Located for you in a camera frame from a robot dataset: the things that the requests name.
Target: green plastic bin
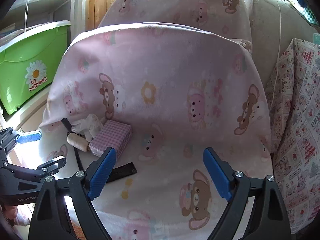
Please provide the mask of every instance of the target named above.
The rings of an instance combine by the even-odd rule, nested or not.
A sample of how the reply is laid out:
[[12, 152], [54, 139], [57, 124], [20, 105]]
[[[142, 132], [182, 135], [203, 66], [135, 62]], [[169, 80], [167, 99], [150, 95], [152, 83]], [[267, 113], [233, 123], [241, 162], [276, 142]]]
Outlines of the green plastic bin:
[[0, 47], [0, 100], [12, 114], [49, 85], [67, 49], [70, 21], [41, 25]]

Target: beige thread roll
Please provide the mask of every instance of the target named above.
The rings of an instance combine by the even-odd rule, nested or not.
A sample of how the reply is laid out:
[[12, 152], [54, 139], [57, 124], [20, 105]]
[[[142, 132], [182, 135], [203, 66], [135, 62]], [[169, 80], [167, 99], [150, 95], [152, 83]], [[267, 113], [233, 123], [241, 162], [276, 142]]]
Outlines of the beige thread roll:
[[88, 151], [89, 142], [75, 133], [70, 133], [68, 135], [67, 142], [81, 151]]

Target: gingham box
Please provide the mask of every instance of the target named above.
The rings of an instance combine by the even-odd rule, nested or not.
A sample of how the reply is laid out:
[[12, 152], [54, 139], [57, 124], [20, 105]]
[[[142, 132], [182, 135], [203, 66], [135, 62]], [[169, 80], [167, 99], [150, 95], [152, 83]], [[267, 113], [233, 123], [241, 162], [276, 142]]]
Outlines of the gingham box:
[[118, 160], [131, 135], [131, 125], [108, 120], [89, 144], [89, 148], [94, 155], [100, 157], [108, 147], [112, 147], [117, 152]]

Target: screw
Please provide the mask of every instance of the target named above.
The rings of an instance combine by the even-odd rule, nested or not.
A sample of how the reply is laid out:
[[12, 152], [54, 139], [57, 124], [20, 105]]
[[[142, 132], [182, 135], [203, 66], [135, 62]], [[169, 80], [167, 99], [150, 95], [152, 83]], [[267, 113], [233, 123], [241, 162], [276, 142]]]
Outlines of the screw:
[[242, 178], [242, 177], [243, 177], [243, 172], [242, 172], [242, 171], [236, 171], [236, 172], [235, 172], [235, 175], [236, 175], [238, 178]]
[[50, 182], [50, 181], [53, 180], [53, 177], [52, 177], [52, 176], [48, 176], [48, 177], [45, 178], [45, 180], [46, 180], [47, 182]]
[[84, 176], [84, 171], [78, 171], [78, 172], [76, 173], [76, 176], [77, 176], [77, 177], [83, 177], [83, 176]]
[[274, 180], [275, 180], [275, 177], [274, 177], [274, 176], [271, 176], [271, 175], [268, 175], [268, 176], [267, 176], [267, 180], [269, 180], [269, 181], [274, 181]]

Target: blue gripper pad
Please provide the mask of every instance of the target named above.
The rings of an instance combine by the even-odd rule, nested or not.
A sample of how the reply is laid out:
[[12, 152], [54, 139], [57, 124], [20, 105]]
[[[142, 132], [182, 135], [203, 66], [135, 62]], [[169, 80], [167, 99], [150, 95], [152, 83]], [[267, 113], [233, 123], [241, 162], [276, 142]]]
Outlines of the blue gripper pad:
[[116, 164], [116, 160], [116, 151], [114, 149], [111, 149], [90, 181], [90, 190], [88, 192], [88, 197], [91, 201], [93, 201], [94, 198], [100, 196], [102, 189], [106, 184], [113, 167]]
[[18, 138], [16, 138], [16, 142], [23, 144], [27, 142], [34, 142], [41, 139], [41, 132], [39, 131], [32, 131], [32, 132], [25, 132], [19, 134]]
[[219, 192], [219, 195], [230, 202], [232, 198], [230, 181], [208, 149], [205, 149], [203, 152], [203, 162], [217, 188], [217, 191]]

